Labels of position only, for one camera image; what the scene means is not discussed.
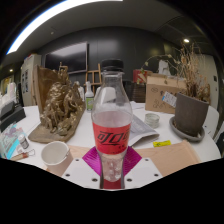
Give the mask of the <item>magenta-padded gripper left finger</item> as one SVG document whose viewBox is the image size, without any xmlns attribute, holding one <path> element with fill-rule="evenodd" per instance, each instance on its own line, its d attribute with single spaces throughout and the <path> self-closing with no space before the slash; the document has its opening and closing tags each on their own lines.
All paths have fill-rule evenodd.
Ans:
<svg viewBox="0 0 224 224">
<path fill-rule="evenodd" d="M 70 146 L 73 161 L 62 177 L 84 188 L 99 189 L 101 161 L 95 148 Z"/>
</svg>

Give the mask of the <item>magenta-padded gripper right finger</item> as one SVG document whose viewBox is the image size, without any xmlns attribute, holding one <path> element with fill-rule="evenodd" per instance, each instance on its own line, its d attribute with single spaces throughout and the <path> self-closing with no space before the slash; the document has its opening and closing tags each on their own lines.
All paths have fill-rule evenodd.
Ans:
<svg viewBox="0 0 224 224">
<path fill-rule="evenodd" d="M 140 188 L 162 178 L 150 158 L 142 158 L 133 148 L 127 149 L 123 161 L 124 187 Z"/>
</svg>

